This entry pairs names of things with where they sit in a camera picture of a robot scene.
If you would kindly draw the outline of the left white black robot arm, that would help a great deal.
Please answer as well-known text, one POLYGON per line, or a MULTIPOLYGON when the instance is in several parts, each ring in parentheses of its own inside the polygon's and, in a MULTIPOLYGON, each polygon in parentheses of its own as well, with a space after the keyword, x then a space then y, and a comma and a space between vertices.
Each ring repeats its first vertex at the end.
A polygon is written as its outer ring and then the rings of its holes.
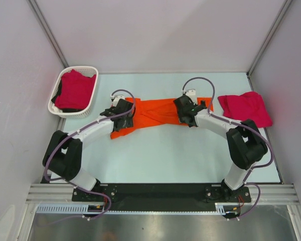
POLYGON ((83 189, 94 201, 100 197, 100 181, 82 167, 83 150, 98 138, 133 126, 135 106, 120 96, 92 123, 72 132, 55 131, 43 158, 44 174, 51 171, 60 178, 83 189))

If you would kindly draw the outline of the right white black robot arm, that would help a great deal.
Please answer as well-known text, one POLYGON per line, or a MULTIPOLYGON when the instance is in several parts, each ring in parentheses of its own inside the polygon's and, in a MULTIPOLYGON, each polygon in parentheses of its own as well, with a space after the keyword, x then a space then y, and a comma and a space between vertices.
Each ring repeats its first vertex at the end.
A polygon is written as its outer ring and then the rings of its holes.
POLYGON ((268 152, 266 141, 255 122, 248 119, 237 123, 215 115, 204 102, 196 104, 185 94, 175 99, 174 104, 181 123, 208 129, 226 139, 233 164, 222 181, 225 186, 221 195, 226 201, 234 201, 251 168, 268 152))

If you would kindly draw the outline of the orange t shirt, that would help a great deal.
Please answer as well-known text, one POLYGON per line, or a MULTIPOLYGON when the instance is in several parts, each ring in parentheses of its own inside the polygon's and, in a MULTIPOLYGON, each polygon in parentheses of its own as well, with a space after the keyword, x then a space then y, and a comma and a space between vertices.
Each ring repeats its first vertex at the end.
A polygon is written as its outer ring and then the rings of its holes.
POLYGON ((135 115, 133 126, 114 131, 110 138, 116 139, 131 134, 132 132, 161 125, 180 125, 177 109, 172 98, 141 100, 135 99, 135 115))

